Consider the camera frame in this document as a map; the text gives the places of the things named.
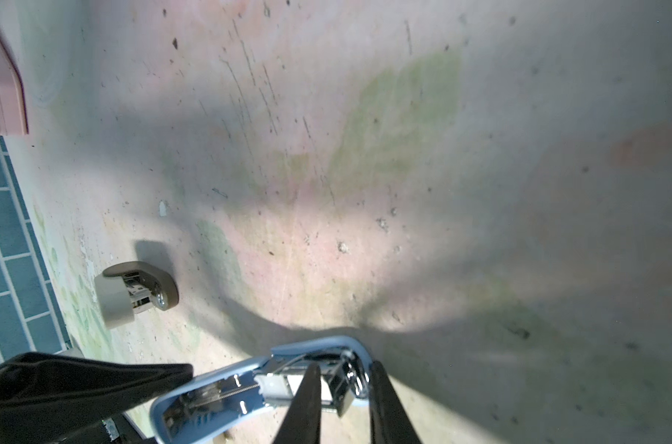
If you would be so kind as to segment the beige mini stapler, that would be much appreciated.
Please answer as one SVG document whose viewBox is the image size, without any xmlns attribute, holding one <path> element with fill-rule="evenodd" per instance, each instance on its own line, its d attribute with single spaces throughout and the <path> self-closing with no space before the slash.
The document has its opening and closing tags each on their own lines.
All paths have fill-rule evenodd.
<svg viewBox="0 0 672 444">
<path fill-rule="evenodd" d="M 167 271 L 147 262 L 115 264 L 94 278 L 103 323 L 117 329 L 150 309 L 168 311 L 180 301 L 178 287 Z"/>
</svg>

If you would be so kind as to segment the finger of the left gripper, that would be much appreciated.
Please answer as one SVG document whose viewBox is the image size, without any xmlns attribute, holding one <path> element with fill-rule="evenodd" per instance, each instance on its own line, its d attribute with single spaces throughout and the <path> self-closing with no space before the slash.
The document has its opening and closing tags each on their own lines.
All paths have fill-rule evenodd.
<svg viewBox="0 0 672 444">
<path fill-rule="evenodd" d="M 189 382 L 191 364 L 22 353 L 0 364 L 0 443 L 53 443 Z"/>
</svg>

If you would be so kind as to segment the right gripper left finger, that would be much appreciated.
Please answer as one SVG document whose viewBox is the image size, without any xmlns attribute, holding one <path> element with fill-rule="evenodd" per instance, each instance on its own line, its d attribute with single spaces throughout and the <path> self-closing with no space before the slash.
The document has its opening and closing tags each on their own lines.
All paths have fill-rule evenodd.
<svg viewBox="0 0 672 444">
<path fill-rule="evenodd" d="M 282 424 L 274 444 L 320 442 L 321 374 L 317 364 L 308 366 Z"/>
</svg>

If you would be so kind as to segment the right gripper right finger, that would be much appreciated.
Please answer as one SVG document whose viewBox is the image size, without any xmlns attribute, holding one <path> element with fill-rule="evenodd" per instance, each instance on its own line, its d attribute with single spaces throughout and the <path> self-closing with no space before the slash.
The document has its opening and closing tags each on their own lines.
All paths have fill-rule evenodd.
<svg viewBox="0 0 672 444">
<path fill-rule="evenodd" d="M 369 417 L 371 442 L 375 444 L 420 443 L 383 364 L 374 361 L 370 368 Z"/>
</svg>

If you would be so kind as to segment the blue mini stapler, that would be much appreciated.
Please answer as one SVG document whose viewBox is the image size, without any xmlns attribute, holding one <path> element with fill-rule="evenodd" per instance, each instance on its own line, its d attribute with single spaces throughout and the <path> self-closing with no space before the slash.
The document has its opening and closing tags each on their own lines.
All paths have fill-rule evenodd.
<svg viewBox="0 0 672 444">
<path fill-rule="evenodd" d="M 288 407 L 308 366 L 319 367 L 320 407 L 343 416 L 369 405 L 373 360 L 358 340 L 331 336 L 284 344 L 195 377 L 152 403 L 150 421 L 160 443 L 202 443 L 243 421 Z"/>
</svg>

